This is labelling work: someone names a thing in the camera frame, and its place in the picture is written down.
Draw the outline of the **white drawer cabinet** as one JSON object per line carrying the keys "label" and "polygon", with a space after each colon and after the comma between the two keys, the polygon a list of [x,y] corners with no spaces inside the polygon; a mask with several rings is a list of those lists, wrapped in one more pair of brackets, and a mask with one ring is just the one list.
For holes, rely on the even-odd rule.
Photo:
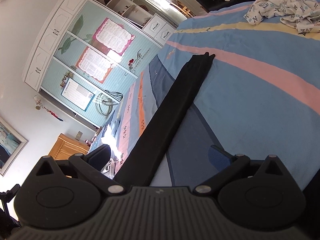
{"label": "white drawer cabinet", "polygon": [[152,37],[161,45],[165,45],[176,29],[159,15],[154,14],[144,25],[142,31]]}

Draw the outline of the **framed wall picture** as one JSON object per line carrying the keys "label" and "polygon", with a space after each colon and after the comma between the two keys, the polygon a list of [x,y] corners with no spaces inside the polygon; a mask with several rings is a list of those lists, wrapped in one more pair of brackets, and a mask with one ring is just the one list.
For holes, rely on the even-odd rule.
{"label": "framed wall picture", "polygon": [[1,117],[1,176],[4,176],[28,140]]}

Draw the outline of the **light blue sweatpants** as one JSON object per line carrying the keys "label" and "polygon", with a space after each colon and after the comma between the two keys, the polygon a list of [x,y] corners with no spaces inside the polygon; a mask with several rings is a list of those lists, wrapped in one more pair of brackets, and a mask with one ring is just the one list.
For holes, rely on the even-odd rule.
{"label": "light blue sweatpants", "polygon": [[112,150],[114,150],[117,146],[117,131],[119,126],[119,119],[106,124],[95,140],[96,147],[107,144]]}

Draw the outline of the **black trousers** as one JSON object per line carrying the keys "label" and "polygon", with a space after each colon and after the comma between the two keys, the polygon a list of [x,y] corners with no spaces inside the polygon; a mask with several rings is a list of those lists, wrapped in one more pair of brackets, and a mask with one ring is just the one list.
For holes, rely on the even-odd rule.
{"label": "black trousers", "polygon": [[182,67],[157,111],[114,177],[123,187],[149,186],[197,96],[215,54],[193,55]]}

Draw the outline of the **wooden headboard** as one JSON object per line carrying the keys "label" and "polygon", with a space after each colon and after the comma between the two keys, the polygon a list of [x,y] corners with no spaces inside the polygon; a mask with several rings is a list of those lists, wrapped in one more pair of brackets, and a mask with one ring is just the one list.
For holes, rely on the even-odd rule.
{"label": "wooden headboard", "polygon": [[67,160],[70,156],[77,153],[86,155],[88,151],[89,146],[87,144],[69,138],[61,133],[48,155],[54,160]]}

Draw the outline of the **striped star bedsheet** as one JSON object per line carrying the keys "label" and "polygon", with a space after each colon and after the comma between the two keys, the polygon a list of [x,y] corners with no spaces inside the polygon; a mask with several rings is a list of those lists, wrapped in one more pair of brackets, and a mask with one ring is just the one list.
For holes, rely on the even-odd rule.
{"label": "striped star bedsheet", "polygon": [[250,3],[183,21],[124,95],[117,146],[102,168],[113,178],[193,55],[215,54],[153,186],[195,187],[217,174],[212,145],[263,160],[277,155],[301,189],[319,171],[319,33],[278,17],[250,25]]}

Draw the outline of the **hanging wall ornament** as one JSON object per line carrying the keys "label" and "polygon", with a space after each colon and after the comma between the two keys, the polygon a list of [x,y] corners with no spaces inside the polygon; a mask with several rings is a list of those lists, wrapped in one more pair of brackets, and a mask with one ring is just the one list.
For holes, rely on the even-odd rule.
{"label": "hanging wall ornament", "polygon": [[63,119],[61,119],[56,113],[54,113],[52,110],[48,109],[43,103],[42,103],[42,99],[35,95],[33,97],[35,103],[36,103],[36,106],[35,108],[39,111],[41,109],[44,109],[47,113],[49,113],[51,116],[53,116],[55,119],[59,120],[60,122],[64,122]]}

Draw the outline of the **white patterned garment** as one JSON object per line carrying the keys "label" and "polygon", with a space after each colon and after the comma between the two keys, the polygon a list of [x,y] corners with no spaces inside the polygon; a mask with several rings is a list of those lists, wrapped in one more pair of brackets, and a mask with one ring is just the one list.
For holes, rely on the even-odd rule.
{"label": "white patterned garment", "polygon": [[255,0],[244,15],[250,25],[273,17],[299,34],[318,33],[319,0]]}

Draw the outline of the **wooden chair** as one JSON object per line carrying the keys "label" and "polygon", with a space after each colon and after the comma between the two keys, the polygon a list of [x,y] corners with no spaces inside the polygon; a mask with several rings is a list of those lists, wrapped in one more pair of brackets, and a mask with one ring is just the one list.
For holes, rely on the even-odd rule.
{"label": "wooden chair", "polygon": [[192,18],[195,17],[196,15],[184,4],[182,4],[178,0],[173,0],[170,3],[171,6],[175,7],[179,12],[181,12],[186,18]]}

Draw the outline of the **teal sliding wardrobe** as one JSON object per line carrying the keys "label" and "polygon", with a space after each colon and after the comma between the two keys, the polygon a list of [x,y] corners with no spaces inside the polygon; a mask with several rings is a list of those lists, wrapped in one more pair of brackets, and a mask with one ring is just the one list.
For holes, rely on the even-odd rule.
{"label": "teal sliding wardrobe", "polygon": [[160,50],[130,20],[128,0],[59,0],[29,54],[23,81],[92,130],[103,126]]}

